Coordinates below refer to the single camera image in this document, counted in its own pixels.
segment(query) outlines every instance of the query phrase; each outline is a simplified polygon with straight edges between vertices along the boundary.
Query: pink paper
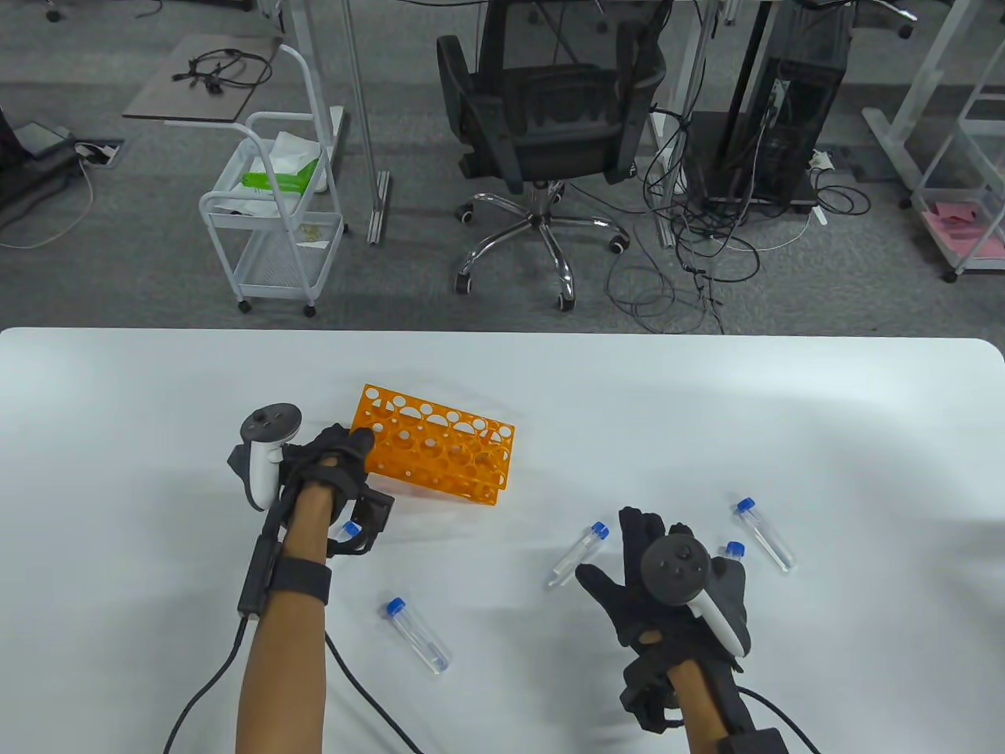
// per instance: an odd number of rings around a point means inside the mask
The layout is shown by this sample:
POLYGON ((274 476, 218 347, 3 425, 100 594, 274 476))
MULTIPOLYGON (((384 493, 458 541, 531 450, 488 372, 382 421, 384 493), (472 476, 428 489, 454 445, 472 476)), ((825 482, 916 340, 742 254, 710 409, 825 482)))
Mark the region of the pink paper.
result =
POLYGON ((973 222, 977 219, 977 210, 973 204, 936 202, 936 214, 947 222, 973 222))
MULTIPOLYGON (((973 211, 966 209, 968 207, 966 204, 937 204, 936 208, 942 209, 946 206, 963 207, 965 213, 973 211)), ((938 235, 946 246, 952 249, 957 256, 961 257, 970 253, 974 244, 981 239, 984 231, 987 230, 987 225, 982 225, 974 221, 961 221, 955 212, 949 218, 937 215, 934 212, 922 212, 922 219, 925 220, 932 229, 932 232, 938 235)), ((998 236, 992 233, 991 237, 984 242, 981 249, 974 254, 974 257, 979 259, 1005 259, 1005 244, 1002 244, 998 236)))

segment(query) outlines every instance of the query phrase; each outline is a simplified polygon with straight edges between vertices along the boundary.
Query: white metal cart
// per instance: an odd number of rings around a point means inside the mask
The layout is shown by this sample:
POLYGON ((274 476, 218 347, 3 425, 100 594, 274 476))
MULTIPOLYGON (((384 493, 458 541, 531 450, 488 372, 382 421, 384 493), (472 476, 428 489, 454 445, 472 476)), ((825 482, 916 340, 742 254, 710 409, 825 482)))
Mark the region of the white metal cart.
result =
POLYGON ((174 122, 174 125, 233 129, 244 135, 212 190, 199 199, 199 213, 209 230, 230 289, 237 298, 238 309, 249 312, 249 298, 294 299, 306 302, 305 316, 314 317, 317 313, 315 302, 332 268, 339 241, 345 231, 345 222, 339 192, 332 175, 334 137, 327 133, 326 119, 322 118, 311 70, 304 56, 295 49, 285 44, 280 45, 279 49, 292 56, 300 68, 311 104, 310 113, 261 111, 249 115, 243 124, 174 122), (280 190, 269 159, 274 140, 264 139, 254 131, 255 125, 260 121, 301 121, 314 124, 321 150, 318 167, 303 194, 280 190), (263 193, 252 197, 246 189, 240 187, 240 182, 256 157, 264 165, 271 194, 263 193), (332 211, 311 211, 309 207, 315 194, 323 190, 323 181, 328 186, 332 211), (231 199, 270 202, 275 206, 275 216, 235 214, 218 207, 220 202, 231 199), (240 258, 233 266, 220 242, 220 228, 250 231, 240 258))
POLYGON ((953 266, 943 274, 947 282, 955 282, 965 269, 1005 269, 1005 122, 971 114, 977 103, 1005 102, 1005 95, 985 91, 1003 52, 1005 41, 991 56, 953 130, 911 195, 925 227, 953 266), (930 185, 951 147, 973 174, 972 188, 930 185))

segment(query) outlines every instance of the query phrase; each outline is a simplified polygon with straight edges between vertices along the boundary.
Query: gray carpet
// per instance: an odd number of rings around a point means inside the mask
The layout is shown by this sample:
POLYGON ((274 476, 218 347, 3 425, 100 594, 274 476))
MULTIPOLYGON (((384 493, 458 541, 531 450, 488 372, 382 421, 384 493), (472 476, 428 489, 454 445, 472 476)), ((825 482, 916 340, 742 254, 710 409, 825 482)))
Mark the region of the gray carpet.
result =
MULTIPOLYGON (((81 137, 129 140, 121 165, 91 173, 96 199, 88 217, 65 237, 32 251, 0 249, 0 327, 201 327, 510 330, 637 332, 603 293, 612 257, 607 238, 589 232, 560 236, 574 266, 579 302, 575 312, 554 310, 557 286, 547 254, 531 236, 493 251, 476 267, 473 293, 450 291, 451 270, 470 244, 509 218, 485 209, 470 226, 452 216, 473 190, 499 190, 495 181, 465 181, 456 167, 461 148, 442 113, 433 40, 457 33, 472 57, 475 14, 394 6, 392 0, 356 0, 357 25, 367 78, 375 149, 381 167, 394 176, 392 210, 384 242, 368 246, 363 233, 369 199, 358 130, 350 124, 337 166, 343 204, 355 233, 343 244, 318 316, 307 320, 292 302, 256 301, 238 313, 209 238, 198 216, 198 196, 212 184, 233 147, 226 133, 172 129, 124 121, 119 114, 156 68, 158 59, 189 32, 262 33, 255 14, 169 2, 157 16, 134 19, 153 7, 142 0, 78 0, 64 5, 68 17, 48 24, 35 0, 0 0, 0 104, 11 121, 31 118, 63 124, 81 137), (10 34, 8 30, 17 29, 10 34), (398 40, 394 45, 381 42, 398 40)), ((327 58, 327 95, 351 106, 352 92, 340 55, 337 4, 319 9, 327 58)), ((892 115, 915 67, 945 15, 945 6, 915 0, 923 16, 916 37, 865 31, 856 35, 846 84, 822 141, 868 144, 858 115, 873 105, 892 115)), ((953 58, 940 90, 913 141, 920 156, 931 154, 965 98, 960 84, 973 80, 1000 37, 999 3, 988 3, 973 39, 953 58)), ((679 54, 689 8, 677 4, 664 39, 671 60, 679 54)), ((702 105, 725 108, 753 16, 745 8, 735 29, 715 41, 702 105)), ((303 109, 294 71, 280 64, 275 80, 252 99, 254 109, 303 109)), ((651 154, 652 145, 641 153, 651 154)), ((850 176, 837 176, 850 182, 850 176)), ((640 206, 640 184, 610 187, 599 179, 579 182, 587 190, 626 207, 640 206)), ((895 335, 978 337, 1005 347, 1003 286, 997 275, 965 275, 955 286, 939 279, 938 251, 911 211, 896 202, 895 185, 863 187, 873 208, 863 217, 812 220, 797 242, 763 254, 754 279, 718 292, 725 329, 735 334, 895 335)), ((569 210, 590 210, 568 195, 569 210)), ((6 243, 30 243, 58 230, 86 201, 83 184, 39 207, 25 221, 0 233, 6 243)), ((624 221, 632 224, 631 218, 624 221)), ((794 236, 803 218, 780 219, 744 229, 760 247, 794 236)), ((652 222, 636 222, 639 239, 669 271, 682 292, 689 276, 669 252, 658 250, 652 222)), ((236 237, 229 239, 236 244, 236 237)), ((639 262, 638 243, 624 263, 639 262)), ((732 254, 723 274, 740 273, 749 255, 732 254)), ((637 275, 622 286, 649 285, 637 275)), ((670 327, 697 320, 684 305, 670 327)), ((707 318, 696 332, 716 332, 707 318)))

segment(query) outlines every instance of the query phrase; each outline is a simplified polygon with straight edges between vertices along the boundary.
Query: computer tower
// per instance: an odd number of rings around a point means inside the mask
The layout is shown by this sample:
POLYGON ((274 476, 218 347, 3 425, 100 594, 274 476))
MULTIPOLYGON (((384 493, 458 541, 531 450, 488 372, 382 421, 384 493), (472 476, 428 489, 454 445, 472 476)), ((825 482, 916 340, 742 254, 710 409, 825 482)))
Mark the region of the computer tower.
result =
POLYGON ((730 162, 744 175, 737 188, 749 190, 754 171, 753 196, 781 206, 792 201, 844 77, 854 12, 850 3, 825 10, 794 0, 779 4, 744 126, 732 144, 730 162))

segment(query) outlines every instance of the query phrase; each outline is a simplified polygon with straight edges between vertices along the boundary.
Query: forearm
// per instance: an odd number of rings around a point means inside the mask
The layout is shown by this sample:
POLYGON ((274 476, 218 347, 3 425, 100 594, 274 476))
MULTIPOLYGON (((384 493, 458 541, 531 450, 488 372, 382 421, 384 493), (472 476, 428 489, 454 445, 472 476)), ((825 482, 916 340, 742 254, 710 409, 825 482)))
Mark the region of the forearm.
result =
MULTIPOLYGON (((283 555, 324 563, 332 493, 300 493, 283 555)), ((237 754, 320 754, 325 722, 325 605, 276 592, 255 631, 237 711, 237 754)))
POLYGON ((701 669, 688 659, 670 669, 667 675, 680 702, 690 754, 716 754, 719 741, 729 734, 701 669))

